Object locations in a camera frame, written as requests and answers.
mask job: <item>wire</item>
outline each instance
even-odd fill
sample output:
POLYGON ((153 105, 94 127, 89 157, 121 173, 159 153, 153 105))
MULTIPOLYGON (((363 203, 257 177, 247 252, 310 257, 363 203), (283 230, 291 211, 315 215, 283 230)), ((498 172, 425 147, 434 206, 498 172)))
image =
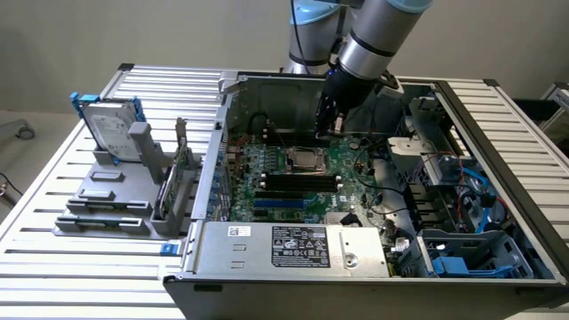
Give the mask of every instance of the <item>wire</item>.
POLYGON ((367 147, 365 147, 361 151, 359 151, 359 153, 357 154, 357 157, 355 157, 355 159, 354 159, 354 176, 355 176, 355 179, 357 179, 357 181, 365 186, 365 187, 367 187, 367 188, 371 188, 371 189, 375 189, 375 190, 390 190, 390 191, 393 191, 393 192, 395 192, 395 193, 398 193, 401 196, 405 196, 403 194, 402 194, 402 192, 399 191, 399 190, 397 190, 397 189, 394 189, 394 188, 389 188, 389 187, 375 187, 374 185, 370 185, 369 183, 365 183, 361 179, 359 179, 359 175, 357 174, 357 171, 355 171, 355 163, 357 163, 357 161, 359 160, 359 157, 362 156, 362 154, 363 154, 363 152, 367 150, 367 149, 370 149, 370 147, 373 147, 373 146, 375 146, 375 145, 378 145, 379 144, 379 142, 377 142, 377 143, 374 143, 374 144, 371 144, 371 145, 367 145, 367 147))
POLYGON ((481 192, 478 190, 475 190, 474 187, 469 186, 467 184, 462 184, 462 185, 441 185, 441 187, 461 187, 461 188, 467 188, 470 189, 475 195, 481 195, 481 192))
POLYGON ((503 219, 501 220, 501 224, 503 224, 506 222, 506 220, 507 220, 507 204, 503 201, 503 199, 499 198, 499 197, 495 197, 495 200, 499 202, 499 204, 503 207, 503 219))
POLYGON ((290 12, 293 14, 295 45, 298 46, 298 51, 301 53, 303 70, 306 71, 306 75, 309 75, 310 71, 309 71, 309 67, 306 66, 306 59, 303 59, 303 52, 302 52, 302 46, 301 46, 301 38, 298 38, 298 24, 295 23, 294 0, 290 0, 290 12))
POLYGON ((20 196, 24 196, 24 194, 21 193, 21 191, 16 188, 14 184, 10 182, 10 180, 8 179, 6 175, 2 174, 0 172, 0 175, 4 177, 4 180, 8 182, 8 184, 12 186, 13 190, 16 190, 16 192, 20 194, 20 196))
POLYGON ((401 232, 407 238, 409 238, 409 241, 413 241, 413 235, 410 234, 410 232, 409 231, 406 231, 405 229, 401 229, 401 228, 395 228, 394 229, 394 232, 401 232))
POLYGON ((249 123, 246 124, 246 133, 251 135, 251 121, 254 120, 255 117, 258 117, 259 115, 262 115, 265 117, 265 120, 267 120, 267 114, 265 111, 257 111, 254 112, 250 117, 249 117, 249 123))
POLYGON ((483 232, 483 227, 486 226, 487 223, 487 217, 490 216, 490 208, 483 208, 483 215, 482 215, 482 220, 478 224, 478 228, 475 230, 474 233, 481 233, 483 232))
POLYGON ((401 209, 397 209, 397 210, 393 210, 393 211, 389 211, 389 212, 377 212, 377 211, 374 211, 374 210, 371 209, 371 212, 373 212, 375 215, 390 215, 390 214, 397 213, 397 212, 403 211, 403 210, 407 210, 407 208, 401 208, 401 209))

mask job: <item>blue tab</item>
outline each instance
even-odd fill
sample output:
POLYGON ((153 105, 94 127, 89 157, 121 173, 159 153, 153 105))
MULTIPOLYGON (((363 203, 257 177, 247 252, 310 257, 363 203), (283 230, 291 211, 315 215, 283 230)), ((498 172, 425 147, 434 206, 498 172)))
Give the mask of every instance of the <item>blue tab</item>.
POLYGON ((69 95, 69 100, 74 101, 74 100, 77 100, 77 97, 78 97, 78 92, 77 92, 77 91, 74 91, 74 92, 69 95))
POLYGON ((82 97, 78 98, 80 102, 97 102, 100 100, 98 95, 82 95, 82 97))
POLYGON ((136 121, 145 122, 145 115, 142 110, 142 103, 139 102, 139 99, 137 97, 132 98, 132 104, 134 104, 134 111, 136 111, 136 121))
POLYGON ((441 277, 467 277, 469 269, 459 257, 438 257, 433 260, 434 273, 441 277))
POLYGON ((163 243, 159 248, 159 255, 162 257, 175 257, 177 256, 177 247, 171 243, 163 243))

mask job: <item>blue latch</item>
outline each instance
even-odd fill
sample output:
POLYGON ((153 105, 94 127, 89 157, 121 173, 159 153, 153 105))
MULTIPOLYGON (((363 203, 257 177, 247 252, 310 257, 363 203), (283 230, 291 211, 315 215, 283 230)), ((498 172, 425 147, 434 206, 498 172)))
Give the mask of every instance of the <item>blue latch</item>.
POLYGON ((85 103, 93 103, 93 102, 97 102, 98 100, 100 100, 98 95, 82 95, 78 98, 78 101, 85 103))
POLYGON ((174 245, 171 243, 163 243, 159 248, 159 255, 162 257, 175 257, 178 247, 178 245, 174 245))
POLYGON ((469 270, 461 257, 438 257, 433 260, 434 273, 439 277, 503 278, 514 270, 507 265, 494 270, 469 270))

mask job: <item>motherboard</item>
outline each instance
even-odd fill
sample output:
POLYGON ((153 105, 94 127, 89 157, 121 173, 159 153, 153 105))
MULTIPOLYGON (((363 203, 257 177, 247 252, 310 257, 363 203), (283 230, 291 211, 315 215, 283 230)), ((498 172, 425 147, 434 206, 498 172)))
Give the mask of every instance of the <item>motherboard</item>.
POLYGON ((263 138, 239 135, 229 143, 231 221, 334 223, 326 219, 367 210, 375 194, 359 181, 375 180, 359 138, 317 144, 285 134, 263 138))

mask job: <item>black cable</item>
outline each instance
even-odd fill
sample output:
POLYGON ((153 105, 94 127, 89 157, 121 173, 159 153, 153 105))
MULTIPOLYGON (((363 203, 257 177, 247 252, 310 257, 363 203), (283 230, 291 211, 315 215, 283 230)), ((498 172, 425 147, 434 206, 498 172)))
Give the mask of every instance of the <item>black cable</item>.
POLYGON ((20 194, 20 196, 24 196, 24 194, 21 193, 21 191, 16 188, 14 184, 10 182, 10 180, 8 179, 6 175, 2 174, 0 172, 0 175, 4 177, 4 179, 6 180, 8 184, 12 186, 13 190, 16 190, 16 192, 20 194))
POLYGON ((265 120, 267 120, 267 114, 265 111, 257 111, 250 115, 249 118, 249 123, 246 124, 246 134, 251 135, 251 121, 254 120, 255 117, 258 117, 259 115, 262 115, 265 117, 265 120))
POLYGON ((393 211, 389 211, 389 212, 377 212, 375 210, 373 210, 371 206, 367 209, 371 210, 371 212, 375 215, 390 215, 390 214, 397 213, 399 211, 407 210, 407 208, 401 208, 401 209, 397 209, 397 210, 393 210, 393 211))
POLYGON ((298 51, 301 52, 301 59, 302 59, 302 64, 303 64, 303 70, 306 71, 306 75, 309 75, 310 71, 309 71, 309 68, 306 66, 306 59, 303 59, 301 39, 298 38, 298 25, 295 23, 294 0, 290 0, 290 12, 293 14, 295 45, 298 46, 298 51))
POLYGON ((409 241, 413 241, 414 237, 413 237, 413 235, 410 234, 410 232, 409 232, 409 231, 406 231, 405 229, 395 228, 395 229, 394 229, 394 232, 401 232, 401 233, 402 233, 402 234, 409 238, 409 241))
POLYGON ((375 189, 375 190, 390 190, 390 191, 393 191, 393 192, 398 193, 401 196, 403 196, 402 192, 401 192, 399 190, 394 189, 394 188, 389 188, 389 187, 375 187, 374 185, 370 185, 369 183, 365 183, 365 182, 359 179, 359 175, 357 174, 357 171, 355 171, 355 163, 357 163, 357 161, 359 160, 359 157, 362 156, 363 152, 365 152, 367 149, 370 149, 370 147, 374 147, 374 146, 375 146, 375 145, 378 145, 378 144, 379 144, 379 143, 377 142, 377 143, 374 143, 374 144, 369 145, 367 147, 365 147, 365 148, 361 150, 359 154, 357 155, 357 157, 355 157, 355 159, 354 159, 354 176, 355 176, 355 179, 357 179, 357 181, 358 181, 358 182, 359 182, 365 187, 367 187, 367 188, 371 188, 371 189, 375 189))

